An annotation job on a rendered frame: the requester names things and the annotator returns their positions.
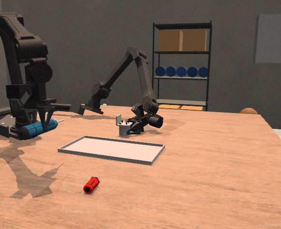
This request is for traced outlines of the grey cylinder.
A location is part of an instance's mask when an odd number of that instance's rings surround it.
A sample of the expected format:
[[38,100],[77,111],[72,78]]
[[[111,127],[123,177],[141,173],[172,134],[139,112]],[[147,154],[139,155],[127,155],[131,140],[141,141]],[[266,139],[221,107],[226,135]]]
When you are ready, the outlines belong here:
[[127,135],[127,131],[130,129],[130,126],[119,126],[119,137],[130,137]]

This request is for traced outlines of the beige metal bracket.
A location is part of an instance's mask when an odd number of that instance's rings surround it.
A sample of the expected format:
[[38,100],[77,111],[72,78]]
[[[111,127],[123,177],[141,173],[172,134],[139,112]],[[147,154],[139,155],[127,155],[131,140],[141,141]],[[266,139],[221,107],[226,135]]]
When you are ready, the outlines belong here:
[[[121,124],[119,124],[119,123],[121,123]],[[121,122],[121,114],[116,116],[116,126],[130,126],[131,124],[133,124],[133,123],[129,122],[126,124],[126,122]]]

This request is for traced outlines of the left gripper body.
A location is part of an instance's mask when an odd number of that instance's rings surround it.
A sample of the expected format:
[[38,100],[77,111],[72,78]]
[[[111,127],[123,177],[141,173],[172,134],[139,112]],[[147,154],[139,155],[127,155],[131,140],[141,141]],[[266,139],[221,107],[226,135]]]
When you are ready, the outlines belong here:
[[[133,124],[134,124],[135,122],[138,122],[138,123],[139,123],[139,126],[140,126],[140,131],[141,131],[141,132],[144,132],[144,126],[147,125],[147,124],[146,124],[147,122],[146,122],[145,124],[143,124],[143,122],[140,121],[140,120],[136,120],[136,119],[132,119],[132,118],[129,118],[128,120],[129,120],[129,122],[131,122],[131,123],[133,123]],[[133,124],[130,125],[130,128],[133,126]],[[131,131],[136,132],[135,128],[132,129]]]

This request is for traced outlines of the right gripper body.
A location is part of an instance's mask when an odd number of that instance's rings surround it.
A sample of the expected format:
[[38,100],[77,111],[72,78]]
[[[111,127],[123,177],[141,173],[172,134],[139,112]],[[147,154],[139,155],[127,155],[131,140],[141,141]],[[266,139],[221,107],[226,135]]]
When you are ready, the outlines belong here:
[[51,103],[57,103],[56,98],[47,98],[41,101],[26,101],[24,109],[47,109],[51,108]]

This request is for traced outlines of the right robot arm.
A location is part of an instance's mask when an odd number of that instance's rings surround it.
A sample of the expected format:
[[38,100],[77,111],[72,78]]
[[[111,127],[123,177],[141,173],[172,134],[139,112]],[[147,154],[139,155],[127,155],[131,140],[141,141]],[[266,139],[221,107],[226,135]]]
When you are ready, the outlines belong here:
[[[0,12],[0,36],[11,80],[11,85],[6,85],[6,93],[16,124],[10,127],[10,131],[17,133],[20,127],[29,125],[20,112],[26,101],[46,100],[44,83],[52,78],[52,69],[46,62],[46,43],[24,28],[23,17],[20,14]],[[30,63],[25,66],[25,78],[26,82],[31,84],[23,83],[20,63],[25,62]],[[34,82],[35,84],[32,84]]]

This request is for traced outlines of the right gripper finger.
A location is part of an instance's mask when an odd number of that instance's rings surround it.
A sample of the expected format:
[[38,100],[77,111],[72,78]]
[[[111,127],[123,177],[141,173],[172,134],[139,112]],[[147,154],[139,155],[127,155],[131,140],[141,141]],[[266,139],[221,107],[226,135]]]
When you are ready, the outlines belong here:
[[[37,112],[38,112],[38,109],[20,109],[20,112],[21,114],[24,116],[24,118],[26,119],[26,121],[28,122],[28,124],[33,124],[33,123],[36,123],[37,121]],[[32,122],[31,122],[31,119],[29,117],[29,114],[30,113],[32,114]]]
[[[49,125],[49,122],[50,122],[50,119],[52,117],[54,110],[55,110],[55,107],[51,107],[51,108],[47,108],[47,109],[38,109],[38,114],[39,114],[41,124],[42,124],[44,131],[46,131],[48,129],[48,125]],[[47,119],[45,121],[46,112],[48,112],[48,113],[47,113]]]

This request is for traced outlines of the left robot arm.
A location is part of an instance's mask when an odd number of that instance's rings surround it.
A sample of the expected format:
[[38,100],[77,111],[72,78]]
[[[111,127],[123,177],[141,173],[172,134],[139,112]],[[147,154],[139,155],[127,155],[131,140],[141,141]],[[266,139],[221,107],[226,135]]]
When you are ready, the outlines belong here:
[[[101,99],[106,99],[109,96],[112,84],[121,75],[121,73],[127,68],[127,66],[135,60],[137,65],[139,79],[143,92],[143,105],[133,105],[131,111],[136,115],[132,119],[140,120],[143,124],[149,124],[150,126],[160,128],[163,125],[163,117],[157,115],[159,109],[158,102],[153,92],[153,88],[150,81],[150,76],[147,68],[148,60],[146,54],[134,47],[128,47],[126,54],[115,66],[115,68],[108,74],[108,76],[98,84],[92,87],[91,100],[85,106],[100,110]],[[144,114],[144,111],[147,114]]]

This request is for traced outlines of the blue screwdriver barrel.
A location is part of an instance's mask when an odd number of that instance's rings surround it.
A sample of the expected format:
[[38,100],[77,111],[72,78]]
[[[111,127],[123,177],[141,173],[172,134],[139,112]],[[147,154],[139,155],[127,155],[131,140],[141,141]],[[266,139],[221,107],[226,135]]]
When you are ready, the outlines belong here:
[[33,137],[37,137],[38,135],[41,135],[43,133],[46,133],[46,132],[49,132],[49,131],[55,129],[58,126],[58,123],[62,122],[62,121],[64,121],[64,119],[57,121],[56,119],[51,118],[47,131],[43,130],[41,121],[30,124],[30,125],[26,125],[26,126],[20,127],[18,129],[17,135],[18,135],[19,139],[21,139],[21,140],[32,139]]

